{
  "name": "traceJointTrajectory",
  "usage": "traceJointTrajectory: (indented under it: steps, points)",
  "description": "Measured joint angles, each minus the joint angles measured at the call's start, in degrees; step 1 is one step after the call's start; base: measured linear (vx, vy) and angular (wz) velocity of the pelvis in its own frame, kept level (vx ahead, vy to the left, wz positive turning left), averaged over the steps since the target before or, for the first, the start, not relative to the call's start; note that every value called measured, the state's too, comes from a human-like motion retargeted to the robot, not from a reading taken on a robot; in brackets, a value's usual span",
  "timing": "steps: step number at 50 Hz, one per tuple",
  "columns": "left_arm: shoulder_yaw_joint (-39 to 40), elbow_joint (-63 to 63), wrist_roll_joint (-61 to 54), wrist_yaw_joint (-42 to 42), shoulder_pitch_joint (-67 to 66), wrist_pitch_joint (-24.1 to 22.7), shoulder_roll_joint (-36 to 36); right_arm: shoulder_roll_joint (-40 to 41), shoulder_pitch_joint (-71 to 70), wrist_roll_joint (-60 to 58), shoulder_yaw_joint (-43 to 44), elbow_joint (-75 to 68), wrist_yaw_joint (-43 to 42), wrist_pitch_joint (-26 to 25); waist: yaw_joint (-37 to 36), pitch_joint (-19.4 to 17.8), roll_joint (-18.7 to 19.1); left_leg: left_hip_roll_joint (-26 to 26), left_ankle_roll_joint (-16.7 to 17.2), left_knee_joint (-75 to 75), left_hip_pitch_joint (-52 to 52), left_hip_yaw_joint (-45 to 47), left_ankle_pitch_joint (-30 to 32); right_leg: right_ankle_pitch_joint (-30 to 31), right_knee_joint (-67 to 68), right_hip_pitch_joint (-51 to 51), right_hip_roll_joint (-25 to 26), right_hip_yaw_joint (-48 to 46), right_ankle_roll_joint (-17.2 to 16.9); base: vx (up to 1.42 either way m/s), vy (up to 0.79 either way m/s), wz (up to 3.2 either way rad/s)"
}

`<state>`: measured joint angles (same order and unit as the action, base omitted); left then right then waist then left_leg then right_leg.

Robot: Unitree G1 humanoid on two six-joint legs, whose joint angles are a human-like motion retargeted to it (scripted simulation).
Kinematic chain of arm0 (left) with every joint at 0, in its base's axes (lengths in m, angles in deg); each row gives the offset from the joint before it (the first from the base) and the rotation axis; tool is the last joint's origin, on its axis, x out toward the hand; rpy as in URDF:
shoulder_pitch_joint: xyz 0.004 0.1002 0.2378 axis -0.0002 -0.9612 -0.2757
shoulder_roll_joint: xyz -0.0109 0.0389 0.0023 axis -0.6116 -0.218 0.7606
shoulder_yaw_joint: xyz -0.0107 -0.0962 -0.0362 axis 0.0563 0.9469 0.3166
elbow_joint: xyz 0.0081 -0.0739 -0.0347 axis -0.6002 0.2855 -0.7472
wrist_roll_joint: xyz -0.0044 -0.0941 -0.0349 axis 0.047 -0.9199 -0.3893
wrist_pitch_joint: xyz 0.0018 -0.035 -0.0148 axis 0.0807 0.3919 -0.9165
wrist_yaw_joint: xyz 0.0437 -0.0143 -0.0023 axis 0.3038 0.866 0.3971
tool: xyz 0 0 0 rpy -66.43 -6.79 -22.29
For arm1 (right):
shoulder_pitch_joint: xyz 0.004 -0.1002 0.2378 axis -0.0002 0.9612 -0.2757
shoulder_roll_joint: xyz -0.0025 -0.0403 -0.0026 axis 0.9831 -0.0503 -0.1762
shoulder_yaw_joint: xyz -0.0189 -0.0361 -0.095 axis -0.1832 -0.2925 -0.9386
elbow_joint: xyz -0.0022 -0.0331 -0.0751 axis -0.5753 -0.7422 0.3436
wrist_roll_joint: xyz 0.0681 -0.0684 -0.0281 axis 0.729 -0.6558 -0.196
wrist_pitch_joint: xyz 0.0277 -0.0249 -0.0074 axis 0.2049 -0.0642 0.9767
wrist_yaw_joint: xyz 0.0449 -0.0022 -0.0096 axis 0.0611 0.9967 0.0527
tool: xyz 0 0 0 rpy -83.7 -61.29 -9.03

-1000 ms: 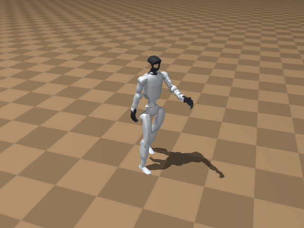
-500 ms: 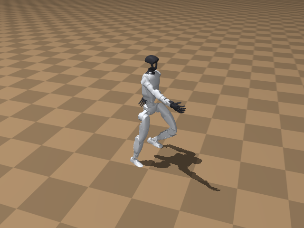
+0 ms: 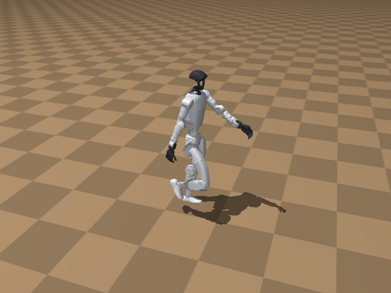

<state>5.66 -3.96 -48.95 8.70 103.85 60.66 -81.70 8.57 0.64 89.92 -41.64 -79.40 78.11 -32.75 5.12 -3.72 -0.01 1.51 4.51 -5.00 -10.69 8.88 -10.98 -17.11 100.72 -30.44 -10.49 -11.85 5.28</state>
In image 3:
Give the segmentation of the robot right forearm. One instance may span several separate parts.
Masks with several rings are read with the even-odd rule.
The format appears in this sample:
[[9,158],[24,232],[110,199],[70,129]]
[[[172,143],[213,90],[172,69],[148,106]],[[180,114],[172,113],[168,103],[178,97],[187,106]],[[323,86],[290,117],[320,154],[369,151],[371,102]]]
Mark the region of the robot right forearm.
[[178,142],[178,138],[180,134],[182,133],[182,129],[184,127],[184,124],[182,122],[178,122],[176,126],[174,127],[174,132],[172,134],[172,137],[170,138],[169,146],[173,148],[173,145]]

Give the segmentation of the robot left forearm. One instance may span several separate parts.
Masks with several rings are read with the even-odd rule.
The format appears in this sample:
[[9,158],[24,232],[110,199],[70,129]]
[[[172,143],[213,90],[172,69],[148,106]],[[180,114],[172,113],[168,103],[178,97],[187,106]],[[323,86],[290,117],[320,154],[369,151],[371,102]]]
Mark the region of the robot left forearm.
[[236,128],[239,126],[239,124],[237,124],[236,122],[236,118],[230,115],[226,109],[222,114],[222,118],[226,119],[231,125],[233,125]]

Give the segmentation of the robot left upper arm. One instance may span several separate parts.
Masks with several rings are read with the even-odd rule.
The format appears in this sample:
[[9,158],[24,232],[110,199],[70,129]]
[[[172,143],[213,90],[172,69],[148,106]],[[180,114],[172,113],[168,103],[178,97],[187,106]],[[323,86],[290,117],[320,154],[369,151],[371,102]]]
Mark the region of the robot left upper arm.
[[203,92],[205,92],[206,94],[206,102],[208,103],[208,105],[214,109],[215,113],[217,115],[221,115],[224,111],[225,111],[225,108],[224,106],[222,105],[217,105],[217,102],[215,101],[215,99],[211,96],[210,92],[208,90],[202,90]]

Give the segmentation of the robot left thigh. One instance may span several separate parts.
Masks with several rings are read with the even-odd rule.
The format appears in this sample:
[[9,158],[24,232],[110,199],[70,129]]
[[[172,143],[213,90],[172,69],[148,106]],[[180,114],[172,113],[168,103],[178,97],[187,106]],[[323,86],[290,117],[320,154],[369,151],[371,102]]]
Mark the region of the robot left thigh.
[[[202,136],[201,136],[201,141],[200,141],[200,145],[198,146],[198,148],[200,149],[200,151],[202,152],[203,156],[205,157],[205,153],[206,153],[206,139],[203,138]],[[197,171],[196,171],[196,169],[194,168],[193,165],[187,165],[187,167],[185,168],[185,172],[186,172],[187,175],[192,176]]]

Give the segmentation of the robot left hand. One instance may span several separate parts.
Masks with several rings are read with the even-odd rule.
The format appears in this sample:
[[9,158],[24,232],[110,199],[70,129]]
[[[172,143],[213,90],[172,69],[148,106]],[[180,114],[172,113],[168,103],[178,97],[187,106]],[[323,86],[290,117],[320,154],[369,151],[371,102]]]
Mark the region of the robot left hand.
[[237,128],[238,129],[240,128],[242,130],[242,132],[246,133],[246,135],[248,136],[248,139],[250,139],[253,134],[253,130],[251,130],[251,127],[243,124],[239,120],[236,120],[236,122],[237,122],[237,124],[239,124],[239,126]]

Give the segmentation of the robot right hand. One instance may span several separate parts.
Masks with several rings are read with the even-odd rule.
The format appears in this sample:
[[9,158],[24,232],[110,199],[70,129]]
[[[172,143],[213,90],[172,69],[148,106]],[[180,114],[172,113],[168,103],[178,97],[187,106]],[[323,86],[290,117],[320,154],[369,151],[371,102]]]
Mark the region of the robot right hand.
[[176,158],[175,158],[175,155],[174,155],[174,150],[175,150],[175,148],[176,148],[176,143],[173,145],[173,148],[172,147],[170,147],[169,146],[169,149],[167,150],[167,154],[166,154],[166,158],[170,161],[170,162],[173,162],[174,163],[174,161],[173,161],[173,157],[174,157],[174,159],[175,160],[177,160]]

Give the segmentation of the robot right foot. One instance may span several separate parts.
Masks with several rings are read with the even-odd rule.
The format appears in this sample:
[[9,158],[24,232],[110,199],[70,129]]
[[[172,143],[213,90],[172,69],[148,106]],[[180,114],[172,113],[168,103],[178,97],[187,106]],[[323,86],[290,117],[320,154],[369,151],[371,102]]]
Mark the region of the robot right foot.
[[172,187],[174,188],[174,192],[175,192],[177,198],[178,198],[179,200],[184,199],[184,196],[183,196],[183,193],[182,193],[182,189],[181,189],[181,188],[178,188],[178,187],[176,186],[176,183],[179,183],[178,180],[177,180],[177,179],[171,179],[171,180],[170,180],[170,183],[171,183]]

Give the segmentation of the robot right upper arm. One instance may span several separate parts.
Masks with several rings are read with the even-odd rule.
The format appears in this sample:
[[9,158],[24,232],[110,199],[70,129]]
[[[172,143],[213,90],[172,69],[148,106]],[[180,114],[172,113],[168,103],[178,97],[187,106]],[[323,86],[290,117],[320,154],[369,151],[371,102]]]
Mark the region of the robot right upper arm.
[[187,117],[187,114],[190,108],[192,107],[193,102],[194,102],[194,98],[190,96],[184,98],[181,102],[181,109],[178,115],[177,123],[182,122],[184,124],[183,129],[186,127],[186,122],[184,121],[184,119]]

